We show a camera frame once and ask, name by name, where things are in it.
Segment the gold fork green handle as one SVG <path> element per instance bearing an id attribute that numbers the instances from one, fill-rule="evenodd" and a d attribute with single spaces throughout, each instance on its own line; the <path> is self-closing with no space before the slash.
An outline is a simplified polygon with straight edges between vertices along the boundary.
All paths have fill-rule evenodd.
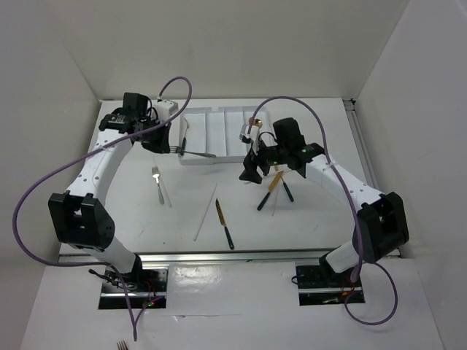
<path id="1" fill-rule="evenodd" d="M 186 135 L 189 129 L 189 123 L 185 117 L 180 121 L 180 155 L 185 154 L 186 148 Z"/>
<path id="2" fill-rule="evenodd" d="M 285 181 L 285 179 L 284 179 L 284 174 L 285 174 L 286 170 L 283 170 L 283 169 L 281 168 L 280 170 L 278 170 L 278 172 L 281 173 L 280 179 L 281 179 L 281 181 L 282 181 L 282 186 L 283 186 L 284 189 L 285 189 L 285 192 L 286 192 L 286 194 L 287 194 L 287 197 L 288 197 L 289 201 L 290 201 L 291 203 L 293 203 L 293 202 L 294 202 L 294 197 L 293 197 L 293 195 L 292 195 L 292 193 L 291 193 L 291 191 L 290 191 L 290 188 L 288 187 L 288 185 L 287 185 L 287 183 L 286 183 L 286 181 Z"/>

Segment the silver fork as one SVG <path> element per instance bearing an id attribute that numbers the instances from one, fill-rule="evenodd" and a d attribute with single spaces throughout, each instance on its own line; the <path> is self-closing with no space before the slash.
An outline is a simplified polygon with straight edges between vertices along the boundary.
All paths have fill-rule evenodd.
<path id="1" fill-rule="evenodd" d="M 203 158 L 216 158 L 217 157 L 215 154 L 212 154 L 212 153 L 187 151 L 186 149 L 183 149 L 180 146 L 170 146 L 169 151 L 170 153 L 178 154 L 180 156 L 189 154 L 189 155 L 195 155 L 195 156 L 199 156 Z"/>
<path id="2" fill-rule="evenodd" d="M 155 183 L 156 183 L 156 186 L 158 188 L 158 199 L 159 199 L 159 203 L 161 205 L 164 205 L 165 204 L 165 200 L 164 200 L 164 197 L 163 197 L 163 192 L 162 192 L 162 187 L 161 187 L 161 179 L 160 179 L 160 171 L 158 170 L 158 167 L 157 166 L 153 166 L 152 167 L 152 178 L 154 179 Z"/>

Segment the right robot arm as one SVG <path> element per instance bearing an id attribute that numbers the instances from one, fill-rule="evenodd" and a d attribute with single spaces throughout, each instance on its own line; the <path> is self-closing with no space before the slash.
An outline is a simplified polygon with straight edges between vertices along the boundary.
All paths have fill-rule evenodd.
<path id="1" fill-rule="evenodd" d="M 374 264 L 409 240 L 404 203 L 394 192 L 384 194 L 341 167 L 317 143 L 308 144 L 298 123 L 289 117 L 273 124 L 275 143 L 266 145 L 257 125 L 242 126 L 239 138 L 250 149 L 240 180 L 260 184 L 274 166 L 286 166 L 348 203 L 355 221 L 352 239 L 320 258 L 318 276 L 336 285 L 344 272 Z"/>

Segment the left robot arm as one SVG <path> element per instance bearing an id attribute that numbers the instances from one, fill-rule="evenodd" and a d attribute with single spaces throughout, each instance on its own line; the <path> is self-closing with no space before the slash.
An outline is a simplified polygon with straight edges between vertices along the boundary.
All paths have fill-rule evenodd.
<path id="1" fill-rule="evenodd" d="M 100 122 L 94 155 L 65 192 L 53 193 L 48 201 L 58 240 L 115 266 L 119 284 L 128 291 L 143 285 L 142 263 L 116 238 L 105 200 L 123 158 L 135 143 L 154 153 L 169 152 L 168 119 L 177 110 L 177 103 L 170 100 L 158 98 L 151 104 L 147 96 L 125 93 L 123 105 Z"/>

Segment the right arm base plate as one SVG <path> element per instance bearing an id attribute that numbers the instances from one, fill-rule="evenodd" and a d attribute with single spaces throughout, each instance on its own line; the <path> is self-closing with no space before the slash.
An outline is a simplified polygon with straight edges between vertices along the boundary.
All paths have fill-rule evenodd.
<path id="1" fill-rule="evenodd" d="M 296 274 L 290 279 L 298 287 L 300 306 L 329 306 L 365 303 L 361 280 L 350 280 L 352 269 L 343 273 L 325 275 L 319 265 L 297 265 Z"/>

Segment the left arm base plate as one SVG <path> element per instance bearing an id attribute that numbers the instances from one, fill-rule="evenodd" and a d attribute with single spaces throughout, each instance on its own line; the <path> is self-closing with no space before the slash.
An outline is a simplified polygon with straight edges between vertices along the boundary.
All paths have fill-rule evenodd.
<path id="1" fill-rule="evenodd" d="M 140 282 L 131 282 L 124 276 L 131 307 L 165 308 L 168 274 L 168 268 L 145 269 Z M 115 272 L 107 268 L 104 273 L 95 275 L 102 279 L 99 310 L 126 309 L 123 285 Z"/>

